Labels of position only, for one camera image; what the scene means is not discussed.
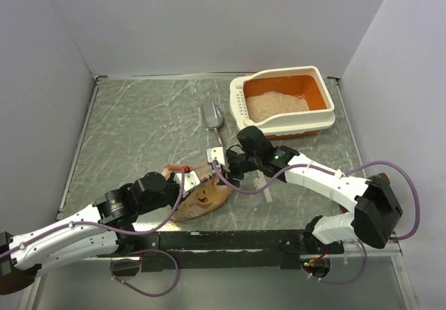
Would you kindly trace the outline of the clear plastic bag clip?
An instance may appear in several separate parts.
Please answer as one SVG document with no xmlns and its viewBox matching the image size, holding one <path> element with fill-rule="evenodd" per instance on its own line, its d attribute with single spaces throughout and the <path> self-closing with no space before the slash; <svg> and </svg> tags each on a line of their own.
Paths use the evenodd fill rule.
<svg viewBox="0 0 446 310">
<path fill-rule="evenodd" d="M 261 189 L 262 187 L 265 187 L 267 184 L 266 177 L 261 171 L 256 172 L 256 178 L 254 179 L 254 187 L 256 189 Z M 270 190 L 266 187 L 263 191 L 263 195 L 265 197 L 265 200 L 267 203 L 272 203 L 272 196 L 270 193 Z"/>
</svg>

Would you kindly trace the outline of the pink cat litter bag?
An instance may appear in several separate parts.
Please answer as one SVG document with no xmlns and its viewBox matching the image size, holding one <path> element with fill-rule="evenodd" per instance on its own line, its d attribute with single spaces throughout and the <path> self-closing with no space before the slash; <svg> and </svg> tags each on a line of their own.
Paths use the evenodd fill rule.
<svg viewBox="0 0 446 310">
<path fill-rule="evenodd" d="M 169 219 L 172 222 L 184 222 L 195 219 L 219 208 L 229 197 L 232 189 L 220 182 L 214 171 L 202 171 L 208 165 L 201 163 L 190 169 L 196 171 L 203 185 L 188 194 Z"/>
</svg>

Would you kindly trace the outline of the metal litter scoop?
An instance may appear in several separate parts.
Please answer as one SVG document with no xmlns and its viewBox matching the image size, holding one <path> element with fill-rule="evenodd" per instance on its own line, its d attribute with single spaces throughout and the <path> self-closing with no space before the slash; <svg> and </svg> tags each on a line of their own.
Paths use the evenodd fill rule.
<svg viewBox="0 0 446 310">
<path fill-rule="evenodd" d="M 201 105 L 203 124 L 215 133 L 218 144 L 223 146 L 223 140 L 219 129 L 223 125 L 223 116 L 214 102 L 206 102 Z"/>
</svg>

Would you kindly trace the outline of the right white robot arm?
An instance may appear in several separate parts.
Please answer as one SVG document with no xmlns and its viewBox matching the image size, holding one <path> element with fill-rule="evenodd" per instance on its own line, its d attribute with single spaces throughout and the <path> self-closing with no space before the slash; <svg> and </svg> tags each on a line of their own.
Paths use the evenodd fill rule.
<svg viewBox="0 0 446 310">
<path fill-rule="evenodd" d="M 361 178 L 331 169 L 293 148 L 274 146 L 255 126 L 241 130 L 237 139 L 240 153 L 226 149 L 222 159 L 214 160 L 227 181 L 234 183 L 250 171 L 261 171 L 271 179 L 316 192 L 345 209 L 340 215 L 311 220 L 304 236 L 307 250 L 319 253 L 328 244 L 346 240 L 360 240 L 376 249 L 386 246 L 403 214 L 386 178 Z"/>
</svg>

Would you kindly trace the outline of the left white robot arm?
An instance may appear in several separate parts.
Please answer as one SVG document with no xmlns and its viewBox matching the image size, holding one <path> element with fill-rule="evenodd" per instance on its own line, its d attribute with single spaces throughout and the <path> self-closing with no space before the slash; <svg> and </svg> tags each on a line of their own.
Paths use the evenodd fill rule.
<svg viewBox="0 0 446 310">
<path fill-rule="evenodd" d="M 186 184 L 183 172 L 150 172 L 49 226 L 21 235 L 1 233 L 1 294 L 22 290 L 36 277 L 74 261 L 134 253 L 141 237 L 165 224 L 136 231 L 137 218 L 167 206 L 176 210 Z"/>
</svg>

